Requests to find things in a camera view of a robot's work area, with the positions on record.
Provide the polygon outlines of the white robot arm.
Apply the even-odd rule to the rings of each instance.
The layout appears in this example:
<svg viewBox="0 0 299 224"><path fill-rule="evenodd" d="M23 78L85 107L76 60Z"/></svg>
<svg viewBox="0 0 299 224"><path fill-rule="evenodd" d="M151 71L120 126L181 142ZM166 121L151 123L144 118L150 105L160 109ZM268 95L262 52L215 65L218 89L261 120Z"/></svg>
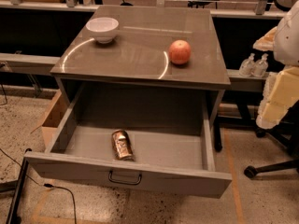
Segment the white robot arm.
<svg viewBox="0 0 299 224"><path fill-rule="evenodd" d="M299 1L278 26L258 39L253 47L261 51L271 50L274 59L285 65L280 72L268 75L258 109L256 124L263 129L272 129L299 101Z"/></svg>

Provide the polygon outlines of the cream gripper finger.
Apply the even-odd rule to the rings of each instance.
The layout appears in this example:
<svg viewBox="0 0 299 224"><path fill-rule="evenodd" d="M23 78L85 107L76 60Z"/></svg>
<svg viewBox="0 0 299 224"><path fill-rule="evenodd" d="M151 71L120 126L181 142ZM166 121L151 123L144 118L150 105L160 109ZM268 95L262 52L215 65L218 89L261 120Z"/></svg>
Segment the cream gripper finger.
<svg viewBox="0 0 299 224"><path fill-rule="evenodd" d="M253 44L253 47L260 51L272 51L274 49L274 38L277 28L274 27Z"/></svg>
<svg viewBox="0 0 299 224"><path fill-rule="evenodd" d="M274 128L298 101L299 68L286 66L278 73L270 72L264 84L256 124L263 129Z"/></svg>

